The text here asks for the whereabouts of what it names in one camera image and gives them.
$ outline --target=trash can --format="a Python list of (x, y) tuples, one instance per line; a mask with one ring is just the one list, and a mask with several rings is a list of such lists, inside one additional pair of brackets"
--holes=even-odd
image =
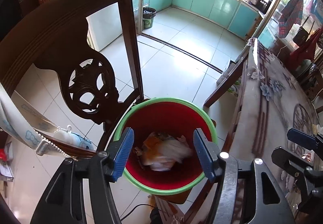
[(193, 155), (175, 163), (170, 171), (143, 169), (138, 157), (130, 152), (124, 176), (136, 187), (154, 195), (174, 195), (191, 189), (203, 178), (204, 173), (193, 144), (193, 132), (201, 128), (209, 141), (217, 143), (214, 124), (209, 116), (196, 105), (176, 98), (153, 98), (133, 106), (118, 125), (114, 140), (118, 140), (126, 127), (134, 130), (133, 147), (141, 148), (151, 132), (184, 135)]
[(143, 28), (149, 29), (152, 28), (154, 22), (154, 17), (156, 16), (156, 10), (151, 7), (143, 8)]

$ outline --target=chair leg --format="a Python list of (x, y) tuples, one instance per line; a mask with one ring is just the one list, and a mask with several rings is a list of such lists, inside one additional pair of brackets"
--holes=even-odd
[(244, 61), (239, 61), (238, 64), (229, 73), (229, 76), (225, 78), (222, 83), (214, 90), (214, 92), (208, 97), (204, 103), (204, 107), (209, 108), (214, 104), (235, 81), (242, 75), (242, 67)]

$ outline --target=white floor tile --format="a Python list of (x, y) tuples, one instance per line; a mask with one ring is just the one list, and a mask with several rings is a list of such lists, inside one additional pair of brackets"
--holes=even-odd
[(19, 170), (14, 178), (14, 193), (26, 194), (37, 205), (51, 177), (36, 158), (33, 149), (25, 148), (22, 158), (18, 163)]
[[(149, 59), (158, 51), (152, 46), (138, 43), (140, 66), (144, 66)], [(126, 47), (123, 36), (119, 36), (108, 47), (100, 51), (111, 63), (114, 75), (120, 81), (127, 83), (131, 79)]]
[(145, 36), (137, 36), (137, 41), (139, 41), (140, 43), (143, 43), (143, 44), (147, 44), (151, 47), (154, 47), (156, 49), (160, 49), (162, 48), (164, 45), (162, 43), (159, 43), (157, 41), (154, 41), (153, 39), (150, 39), (150, 38), (147, 38)]
[[(215, 79), (206, 75), (193, 103), (199, 107), (203, 107), (204, 102), (214, 92), (215, 88)], [(209, 110), (207, 110), (209, 117), (216, 121), (216, 132), (218, 138), (223, 140), (226, 139), (236, 103), (237, 98), (229, 92), (225, 92), (219, 100), (217, 100), (213, 105), (211, 105)]]
[(242, 52), (243, 47), (244, 41), (241, 38), (227, 30), (224, 30), (216, 48), (229, 55), (231, 59), (235, 60)]
[(47, 91), (54, 99), (60, 92), (57, 73), (53, 70), (38, 69), (37, 67), (35, 67), (35, 70)]
[(193, 104), (197, 105), (200, 108), (203, 108), (204, 102), (214, 92), (215, 89), (216, 79), (206, 74), (206, 76), (203, 78), (199, 90), (194, 97)]
[[(148, 198), (150, 194), (140, 191), (138, 195), (135, 197), (134, 201), (130, 204), (130, 206), (126, 209), (126, 211), (122, 214), (120, 218), (123, 218), (125, 215), (127, 215), (136, 205), (138, 204), (149, 204), (154, 206), (154, 203), (152, 203), (152, 200)], [(153, 207), (149, 206), (139, 206), (137, 207), (127, 218), (125, 218), (122, 221), (122, 224), (126, 223), (142, 223), (142, 224), (149, 224), (150, 223), (150, 212), (153, 209)]]
[(42, 164), (43, 168), (49, 174), (50, 177), (53, 177), (59, 166), (62, 164), (65, 159), (64, 156), (54, 156), (54, 155), (36, 155), (36, 158)]
[(139, 189), (130, 183), (125, 176), (120, 177), (115, 183), (110, 183), (110, 186), (114, 203), (121, 216), (137, 196)]
[(180, 51), (177, 51), (167, 45), (164, 45), (161, 48), (161, 51), (174, 56), (176, 58), (176, 61), (180, 62), (183, 65), (195, 66), (197, 69), (201, 70), (204, 73), (206, 73), (206, 71), (207, 71), (208, 67), (204, 63), (201, 63), (200, 61), (195, 60), (194, 58), (192, 58)]
[(35, 69), (36, 67), (32, 64), (17, 85), (16, 91), (38, 112), (43, 114), (53, 98), (41, 82)]
[(91, 199), (90, 199), (90, 190), (88, 186), (88, 179), (83, 179), (83, 199), (84, 199), (84, 209), (85, 213), (89, 215), (90, 218), (93, 219), (93, 212), (91, 206)]
[(230, 56), (216, 49), (211, 64), (224, 71), (229, 66)]
[(90, 119), (84, 119), (73, 113), (69, 107), (66, 105), (63, 96), (61, 93), (57, 95), (57, 97), (54, 99), (54, 101), (57, 103), (59, 108), (64, 112), (64, 114), (72, 121), (74, 125), (84, 134), (86, 135), (91, 127), (94, 125), (94, 122)]
[(143, 43), (138, 43), (138, 50), (140, 67), (143, 67), (158, 52), (158, 49)]
[(64, 114), (64, 112), (59, 108), (57, 103), (53, 101), (46, 112), (44, 113), (44, 116), (48, 118), (50, 121), (52, 121), (57, 126), (60, 126), (62, 128), (66, 128), (67, 125), (72, 126), (72, 132), (78, 133), (82, 136), (84, 134), (72, 123), (72, 121)]
[(203, 28), (207, 28), (212, 32), (217, 32), (219, 34), (222, 34), (224, 28), (221, 27), (220, 25), (217, 25), (216, 23), (213, 23), (207, 19), (204, 19), (202, 17), (196, 17), (194, 19), (194, 22), (197, 26), (203, 27)]
[(224, 145), (224, 140), (218, 137), (218, 147), (220, 150), (223, 148), (223, 145)]
[(180, 208), (180, 210), (185, 214), (189, 208), (192, 206), (192, 202), (190, 201), (185, 201), (184, 204), (177, 204), (177, 206)]
[(119, 101), (124, 102), (127, 97), (132, 93), (133, 88), (129, 85), (126, 85), (120, 92), (119, 92)]
[(191, 17), (187, 18), (181, 12), (177, 13), (177, 11), (181, 11), (181, 10), (178, 10), (178, 9), (174, 10), (174, 9), (175, 8), (166, 10), (164, 12), (163, 11), (158, 12), (154, 18), (154, 24), (160, 23), (180, 31), (192, 22), (193, 19), (191, 19)]
[(18, 167), (17, 167), (18, 163), (22, 159), (22, 153), (23, 153), (24, 149), (27, 148), (27, 146), (11, 136), (10, 136), (10, 138), (8, 138), (7, 143), (9, 143), (10, 141), (11, 141), (11, 145), (12, 145), (14, 159), (9, 162), (9, 166), (15, 176), (17, 169), (18, 169)]
[(179, 32), (170, 41), (173, 44), (186, 52), (189, 52), (207, 62), (210, 62), (215, 52), (215, 47), (206, 44), (205, 42), (192, 37), (186, 33)]
[(190, 194), (187, 197), (187, 200), (190, 202), (194, 202), (197, 196), (200, 194), (202, 188), (204, 187), (205, 183), (207, 181), (207, 178), (203, 178), (197, 185), (195, 185)]
[(145, 95), (192, 101), (205, 73), (159, 51), (142, 68)]
[[(14, 186), (13, 183), (8, 182), (8, 188)], [(21, 224), (30, 224), (33, 213), (36, 209), (36, 204), (30, 199), (26, 192), (17, 192), (18, 190), (12, 187), (12, 192), (8, 192), (9, 201), (7, 204), (10, 210)]]
[(104, 133), (103, 123), (101, 123), (100, 125), (94, 124), (92, 126), (92, 128), (90, 129), (90, 131), (88, 132), (88, 134), (86, 135), (86, 137), (89, 140), (91, 140), (93, 142), (93, 144), (95, 144), (96, 146), (98, 146), (99, 141), (100, 141), (103, 133)]
[(87, 224), (95, 224), (94, 219), (91, 218), (88, 214), (86, 214), (86, 222)]
[(209, 76), (213, 77), (214, 79), (219, 79), (221, 76), (221, 73), (219, 73), (218, 71), (215, 71), (213, 68), (209, 67), (207, 69), (206, 74), (208, 74)]
[(181, 32), (195, 37), (213, 47), (217, 47), (223, 28), (201, 17), (194, 19)]
[(131, 79), (130, 67), (123, 36), (119, 36), (100, 51), (111, 63), (114, 76), (124, 83)]
[(173, 15), (174, 18), (186, 18), (188, 20), (194, 20), (198, 18), (198, 16), (193, 13), (175, 7), (170, 7), (167, 13)]
[(152, 28), (143, 30), (145, 34), (159, 38), (165, 42), (168, 42), (172, 39), (175, 34), (178, 33), (178, 30), (170, 28), (168, 26), (162, 25), (160, 23), (154, 23)]

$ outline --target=trash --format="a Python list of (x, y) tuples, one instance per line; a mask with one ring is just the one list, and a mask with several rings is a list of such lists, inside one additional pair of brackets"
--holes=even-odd
[(154, 171), (169, 171), (176, 162), (182, 163), (193, 154), (184, 136), (175, 139), (167, 133), (155, 132), (143, 142), (142, 150), (135, 147), (133, 151), (143, 166)]

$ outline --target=wooden chair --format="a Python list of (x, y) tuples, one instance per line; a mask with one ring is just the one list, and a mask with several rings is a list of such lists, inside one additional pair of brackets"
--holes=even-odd
[[(124, 102), (118, 102), (111, 64), (87, 43), (86, 17), (116, 2), (134, 85), (134, 91)], [(104, 123), (97, 152), (105, 149), (109, 136), (130, 105), (135, 100), (143, 101), (132, 0), (49, 0), (7, 34), (0, 43), (0, 55), (0, 82), (10, 96), (32, 63), (38, 68), (56, 71), (67, 106), (82, 118)], [(93, 59), (91, 64), (80, 66), (89, 59)], [(69, 86), (74, 71), (74, 84)], [(103, 87), (97, 88), (100, 74)], [(80, 101), (87, 92), (94, 96), (89, 104)], [(58, 140), (51, 141), (71, 156), (89, 157), (95, 153)]]

